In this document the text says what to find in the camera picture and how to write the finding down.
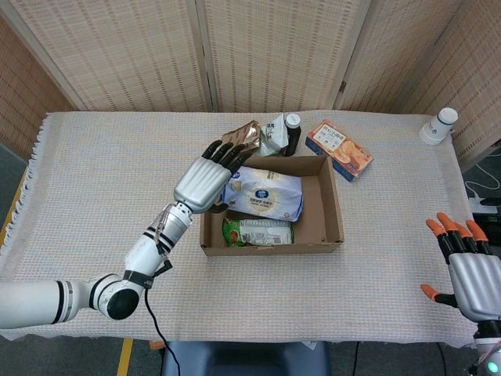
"orange fingertip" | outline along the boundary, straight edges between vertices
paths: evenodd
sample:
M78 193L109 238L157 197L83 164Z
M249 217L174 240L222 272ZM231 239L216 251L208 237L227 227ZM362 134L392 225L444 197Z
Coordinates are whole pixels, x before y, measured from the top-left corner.
M471 232L465 226L461 226L458 222L454 222L458 230L460 231L461 237L471 237Z
M479 240L488 241L487 237L485 236L484 231L482 231L480 226L475 221L472 221L471 219L467 219L467 226L468 226L468 229L470 229L471 233L473 234L473 238L476 241L479 241Z
M457 231L457 227L454 222L445 214L445 213L437 213L437 218L440 223L445 227L446 231Z
M433 234L436 237L438 237L438 235L445 233L445 229L442 226L440 226L438 223L436 223L433 219L427 219L426 225L428 227L430 227L430 230L433 231Z
M438 295L438 291L436 291L432 286L430 286L429 284L422 284L421 290L428 298L435 301L435 296Z

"open cardboard box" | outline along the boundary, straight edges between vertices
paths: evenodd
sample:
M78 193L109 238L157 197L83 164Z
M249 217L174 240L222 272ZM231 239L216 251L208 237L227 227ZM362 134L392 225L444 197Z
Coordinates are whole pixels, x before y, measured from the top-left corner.
M201 216L200 222L200 246L207 256L329 253L343 242L341 212L330 157L252 157L244 165L301 177L305 203L299 220L292 223L294 244L229 247L222 236L223 218L257 217L235 211L208 212Z

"textured tablecloth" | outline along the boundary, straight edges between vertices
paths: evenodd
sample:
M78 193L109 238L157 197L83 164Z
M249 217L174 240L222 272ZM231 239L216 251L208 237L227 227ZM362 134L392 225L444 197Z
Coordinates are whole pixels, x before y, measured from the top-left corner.
M2 279L88 279L123 273L137 237L172 200L179 177L207 144L251 119L277 114L50 114L29 165L23 204L0 256ZM421 283L452 290L425 226L437 211L470 213L447 138L419 140L422 115L317 110L300 113L305 137L330 118L374 162L358 180L340 175L345 242L327 255L207 258L199 216L155 280L150 303L170 340L472 342L475 326L433 304ZM83 309L65 324L0 331L157 339L141 302L123 321Z

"bottle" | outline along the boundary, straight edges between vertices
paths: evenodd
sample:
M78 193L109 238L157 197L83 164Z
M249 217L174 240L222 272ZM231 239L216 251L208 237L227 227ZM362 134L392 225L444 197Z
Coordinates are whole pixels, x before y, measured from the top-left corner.
M420 130L421 141L428 145L438 145L449 133L458 115L456 110L444 107Z
M286 157L294 155L297 148L297 142L301 136L301 118L298 114L288 114L285 118L285 126L287 128L287 138L289 139L289 145L282 149L282 154Z

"floor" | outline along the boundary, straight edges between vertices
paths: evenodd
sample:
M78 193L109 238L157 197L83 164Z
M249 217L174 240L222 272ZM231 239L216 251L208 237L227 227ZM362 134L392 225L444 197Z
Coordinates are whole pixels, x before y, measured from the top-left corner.
M480 163L501 179L500 159L486 158ZM0 147L0 223L7 211L26 165L9 151ZM465 174L486 186L494 186L478 168ZM501 190L474 188L481 197L487 194L501 197ZM114 375L121 356L122 340L119 338L67 338L44 339L27 336L14 342L0 337L0 375ZM446 375L463 375L476 360L473 349L454 349L440 344L444 354ZM399 345L380 342L342 342L331 345L333 376L428 376L445 375L444 362L436 343ZM146 341L134 341L128 366L128 375L158 375L161 358L151 351Z

